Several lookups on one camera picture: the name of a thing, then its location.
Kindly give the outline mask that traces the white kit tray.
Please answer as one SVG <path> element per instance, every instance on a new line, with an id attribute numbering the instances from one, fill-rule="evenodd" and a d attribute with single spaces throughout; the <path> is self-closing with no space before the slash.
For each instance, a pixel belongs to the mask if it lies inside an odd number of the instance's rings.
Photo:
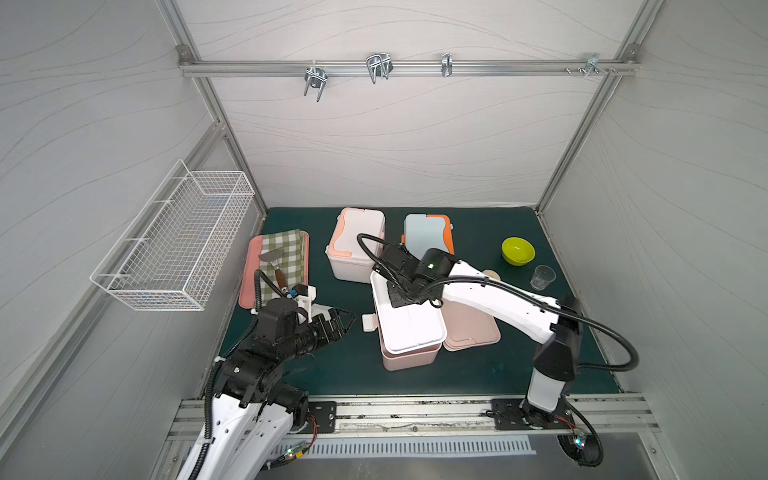
<path id="1" fill-rule="evenodd" d="M 378 328 L 388 352 L 401 355 L 443 343 L 447 328 L 440 309 L 429 303 L 395 308 L 386 279 L 372 272 L 370 282 Z"/>

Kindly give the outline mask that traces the aluminium crossbar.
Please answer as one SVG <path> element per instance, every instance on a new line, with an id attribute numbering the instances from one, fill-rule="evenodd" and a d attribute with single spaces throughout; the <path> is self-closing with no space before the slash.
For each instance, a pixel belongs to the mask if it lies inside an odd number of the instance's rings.
<path id="1" fill-rule="evenodd" d="M 576 69 L 586 59 L 576 60 L 459 60 L 453 58 L 450 77 L 506 77 L 506 76 L 571 76 L 565 68 Z M 441 60 L 393 60 L 394 77 L 442 77 Z M 604 67 L 617 70 L 615 75 L 631 76 L 641 69 L 641 64 L 632 61 L 600 59 Z M 330 78 L 367 77 L 368 71 L 363 60 L 324 61 L 198 61 L 179 67 L 185 77 L 235 78 L 303 77 L 308 67 L 324 69 Z"/>

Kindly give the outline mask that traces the pink first aid kit box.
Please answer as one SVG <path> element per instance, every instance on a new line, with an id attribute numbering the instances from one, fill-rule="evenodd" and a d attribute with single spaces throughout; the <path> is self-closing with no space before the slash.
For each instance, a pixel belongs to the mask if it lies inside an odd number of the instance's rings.
<path id="1" fill-rule="evenodd" d="M 493 345 L 501 340 L 496 320 L 476 309 L 455 302 L 447 302 L 443 309 L 447 336 L 439 345 L 425 347 L 409 353 L 394 354 L 386 347 L 379 333 L 382 362 L 388 371 L 398 371 L 432 364 L 445 348 L 449 352 Z"/>

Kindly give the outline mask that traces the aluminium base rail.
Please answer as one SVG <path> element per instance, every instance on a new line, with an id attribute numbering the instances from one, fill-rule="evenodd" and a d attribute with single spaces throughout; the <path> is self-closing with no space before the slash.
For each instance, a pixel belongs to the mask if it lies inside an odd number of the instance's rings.
<path id="1" fill-rule="evenodd" d="M 406 436 L 568 434 L 591 424 L 599 433 L 658 433 L 641 394 L 571 395 L 547 427 L 522 420 L 520 396 L 316 396 L 310 400 L 323 439 Z"/>

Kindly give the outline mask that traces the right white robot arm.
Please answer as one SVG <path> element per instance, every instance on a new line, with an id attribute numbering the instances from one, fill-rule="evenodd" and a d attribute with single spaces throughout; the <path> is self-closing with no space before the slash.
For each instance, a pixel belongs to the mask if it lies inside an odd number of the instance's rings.
<path id="1" fill-rule="evenodd" d="M 436 310 L 453 302 L 488 314 L 535 341 L 538 347 L 525 396 L 519 402 L 493 401 L 486 416 L 499 430 L 559 428 L 557 440 L 568 458 L 581 467 L 602 464 L 603 443 L 586 416 L 567 399 L 566 391 L 588 366 L 579 358 L 584 327 L 612 338 L 629 356 L 623 363 L 591 366 L 601 371 L 628 372 L 638 366 L 639 354 L 624 336 L 579 315 L 564 301 L 495 280 L 440 249 L 416 258 L 404 245 L 385 242 L 380 253 L 365 253 L 387 287 L 388 297 L 376 303 L 379 311 L 417 312 L 422 306 Z"/>

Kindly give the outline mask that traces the blue orange first aid kit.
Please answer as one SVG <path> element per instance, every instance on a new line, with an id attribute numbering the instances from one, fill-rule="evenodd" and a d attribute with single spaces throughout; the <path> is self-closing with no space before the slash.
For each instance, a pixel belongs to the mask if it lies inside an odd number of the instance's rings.
<path id="1" fill-rule="evenodd" d="M 453 226 L 448 216 L 411 213 L 404 220 L 402 243 L 415 257 L 421 259 L 429 249 L 454 254 Z"/>

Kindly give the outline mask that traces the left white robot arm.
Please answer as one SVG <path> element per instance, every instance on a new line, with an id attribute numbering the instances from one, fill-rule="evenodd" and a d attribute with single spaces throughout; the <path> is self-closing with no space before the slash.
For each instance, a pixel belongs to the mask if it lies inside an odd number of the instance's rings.
<path id="1" fill-rule="evenodd" d="M 178 474 L 181 479 L 253 479 L 288 465 L 313 446 L 326 409 L 285 382 L 286 363 L 341 340 L 357 316 L 316 306 L 306 297 L 275 298 L 215 360 L 203 394 L 203 426 Z"/>

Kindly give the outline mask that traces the metal hook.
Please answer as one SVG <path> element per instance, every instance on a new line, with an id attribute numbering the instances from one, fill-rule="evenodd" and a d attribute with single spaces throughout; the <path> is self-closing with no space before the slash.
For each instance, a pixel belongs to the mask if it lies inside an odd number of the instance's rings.
<path id="1" fill-rule="evenodd" d="M 318 66 L 308 67 L 305 71 L 305 87 L 303 95 L 307 96 L 310 90 L 316 91 L 316 101 L 319 102 L 328 82 L 326 71 Z"/>
<path id="2" fill-rule="evenodd" d="M 393 71 L 391 55 L 386 52 L 368 56 L 365 60 L 365 65 L 373 84 L 376 84 L 379 78 L 388 80 Z"/>
<path id="3" fill-rule="evenodd" d="M 448 78 L 452 75 L 453 70 L 453 57 L 450 53 L 445 53 L 441 57 L 441 75 L 443 78 Z"/>
<path id="4" fill-rule="evenodd" d="M 612 76 L 617 73 L 617 70 L 612 67 L 604 67 L 600 64 L 600 57 L 597 53 L 590 55 L 583 66 L 576 69 L 565 68 L 564 72 L 571 76 L 580 76 L 587 78 L 590 76 Z"/>

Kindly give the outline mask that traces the green checkered cloth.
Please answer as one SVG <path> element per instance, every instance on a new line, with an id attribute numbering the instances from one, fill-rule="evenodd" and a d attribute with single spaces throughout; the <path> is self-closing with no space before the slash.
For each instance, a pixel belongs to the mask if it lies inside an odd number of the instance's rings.
<path id="1" fill-rule="evenodd" d="M 258 237 L 255 267 L 261 271 L 259 285 L 264 301 L 276 298 L 278 294 L 286 294 L 290 287 L 304 282 L 307 266 L 305 240 L 305 234 L 298 229 Z M 266 262 L 260 261 L 262 252 L 276 248 L 284 250 L 280 267 L 288 283 L 287 291 L 282 291 L 278 287 L 272 267 Z"/>

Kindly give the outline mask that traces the clear plastic cup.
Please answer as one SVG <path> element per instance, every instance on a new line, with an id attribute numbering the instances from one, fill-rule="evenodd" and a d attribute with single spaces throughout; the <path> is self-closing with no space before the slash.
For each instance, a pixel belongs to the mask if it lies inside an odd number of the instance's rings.
<path id="1" fill-rule="evenodd" d="M 547 265 L 538 265 L 534 269 L 530 286 L 535 291 L 543 291 L 557 278 L 555 270 Z"/>

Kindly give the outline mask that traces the green bowl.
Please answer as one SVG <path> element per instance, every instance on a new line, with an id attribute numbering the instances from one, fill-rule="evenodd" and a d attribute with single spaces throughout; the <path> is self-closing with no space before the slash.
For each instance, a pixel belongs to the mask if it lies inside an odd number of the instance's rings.
<path id="1" fill-rule="evenodd" d="M 517 267 L 522 267 L 535 259 L 536 250 L 527 240 L 520 237 L 509 237 L 501 244 L 504 260 Z"/>

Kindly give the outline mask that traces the white peach first aid kit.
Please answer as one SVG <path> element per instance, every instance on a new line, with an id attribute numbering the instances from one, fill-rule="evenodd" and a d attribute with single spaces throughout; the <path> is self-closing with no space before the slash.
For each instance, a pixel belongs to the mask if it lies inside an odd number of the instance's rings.
<path id="1" fill-rule="evenodd" d="M 365 233 L 385 237 L 385 215 L 373 209 L 343 208 L 326 247 L 326 256 L 336 279 L 355 283 L 370 283 L 374 262 L 357 241 Z"/>

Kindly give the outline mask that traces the pink tray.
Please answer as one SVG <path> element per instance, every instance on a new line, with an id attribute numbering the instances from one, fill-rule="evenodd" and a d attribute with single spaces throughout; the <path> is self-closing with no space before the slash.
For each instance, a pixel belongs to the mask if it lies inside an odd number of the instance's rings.
<path id="1" fill-rule="evenodd" d="M 309 234 L 303 230 L 301 230 L 305 234 L 305 245 L 306 245 L 306 260 L 307 260 L 307 266 L 306 266 L 306 277 L 302 284 L 307 284 L 309 280 Z M 258 251 L 258 237 L 254 237 L 248 247 L 248 253 L 246 257 L 246 263 L 243 271 L 243 279 L 242 279 L 242 285 L 239 295 L 239 305 L 241 308 L 246 310 L 251 310 L 256 303 L 256 288 L 255 288 L 255 277 L 254 273 L 258 269 L 255 267 L 256 263 L 256 256 Z"/>

